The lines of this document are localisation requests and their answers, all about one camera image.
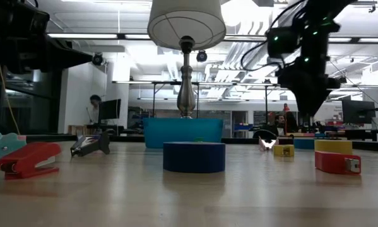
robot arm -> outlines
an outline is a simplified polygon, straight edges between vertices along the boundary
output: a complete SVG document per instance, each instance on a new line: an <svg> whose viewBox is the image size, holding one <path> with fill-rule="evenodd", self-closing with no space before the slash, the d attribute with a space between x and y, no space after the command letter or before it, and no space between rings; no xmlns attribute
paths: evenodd
<svg viewBox="0 0 378 227"><path fill-rule="evenodd" d="M294 93L303 115L315 115L330 94L330 89L340 87L338 80L325 74L329 60L329 34L340 30L334 18L355 1L308 0L295 15L292 26L272 28L268 32L268 53L272 58L280 58L282 54L291 54L301 48L300 57L284 65L276 76L281 87Z"/></svg>

lamp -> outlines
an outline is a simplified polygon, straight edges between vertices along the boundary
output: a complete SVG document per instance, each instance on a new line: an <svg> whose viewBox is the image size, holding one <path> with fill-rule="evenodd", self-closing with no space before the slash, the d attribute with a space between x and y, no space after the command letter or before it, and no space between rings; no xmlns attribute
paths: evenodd
<svg viewBox="0 0 378 227"><path fill-rule="evenodd" d="M153 0L148 35L158 46L181 50L184 56L182 86L177 108L190 118L196 107L191 86L192 50L205 50L220 43L226 34L220 0Z"/></svg>

computer monitor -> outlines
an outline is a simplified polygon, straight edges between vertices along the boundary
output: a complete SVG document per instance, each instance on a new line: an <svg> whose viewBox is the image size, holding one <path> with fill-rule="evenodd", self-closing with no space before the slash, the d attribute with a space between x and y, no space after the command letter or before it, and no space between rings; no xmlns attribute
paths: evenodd
<svg viewBox="0 0 378 227"><path fill-rule="evenodd" d="M375 117L375 103L365 101L342 100L343 123L371 124Z"/></svg>
<svg viewBox="0 0 378 227"><path fill-rule="evenodd" d="M118 119L120 116L121 99L101 102L99 105L99 121Z"/></svg>

red stapler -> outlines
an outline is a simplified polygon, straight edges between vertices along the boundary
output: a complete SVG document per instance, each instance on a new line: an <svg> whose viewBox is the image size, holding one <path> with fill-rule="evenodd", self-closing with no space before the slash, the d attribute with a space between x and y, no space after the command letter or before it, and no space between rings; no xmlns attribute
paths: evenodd
<svg viewBox="0 0 378 227"><path fill-rule="evenodd" d="M315 151L315 167L326 173L359 175L361 158L357 155Z"/></svg>
<svg viewBox="0 0 378 227"><path fill-rule="evenodd" d="M55 143L30 143L0 159L0 170L5 172L5 180L22 179L58 172L58 168L36 167L61 152Z"/></svg>

teal stapler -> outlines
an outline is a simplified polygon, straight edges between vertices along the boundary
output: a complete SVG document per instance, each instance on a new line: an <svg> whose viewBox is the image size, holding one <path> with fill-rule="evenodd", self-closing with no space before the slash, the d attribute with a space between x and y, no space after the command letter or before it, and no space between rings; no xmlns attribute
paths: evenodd
<svg viewBox="0 0 378 227"><path fill-rule="evenodd" d="M2 135L0 133L0 158L26 146L26 136L18 136L15 133Z"/></svg>

